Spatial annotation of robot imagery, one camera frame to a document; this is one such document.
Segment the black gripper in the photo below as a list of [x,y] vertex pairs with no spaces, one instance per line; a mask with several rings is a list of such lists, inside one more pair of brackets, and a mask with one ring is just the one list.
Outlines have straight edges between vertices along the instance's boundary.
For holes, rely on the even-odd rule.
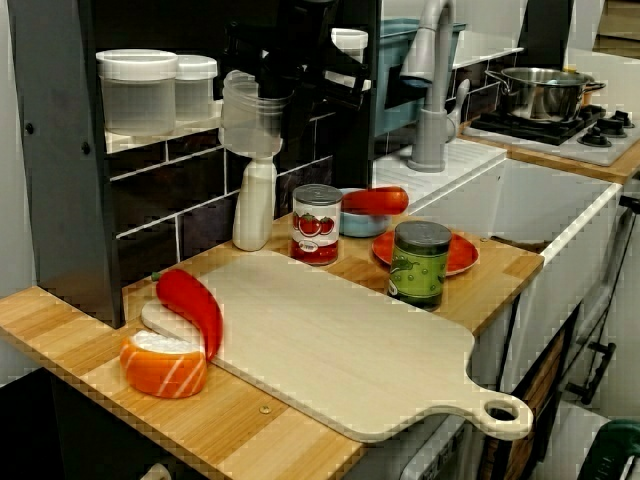
[[289,98],[310,117],[326,95],[360,95],[370,68],[333,42],[336,9],[280,9],[272,25],[232,20],[225,25],[222,66],[254,77],[260,99]]

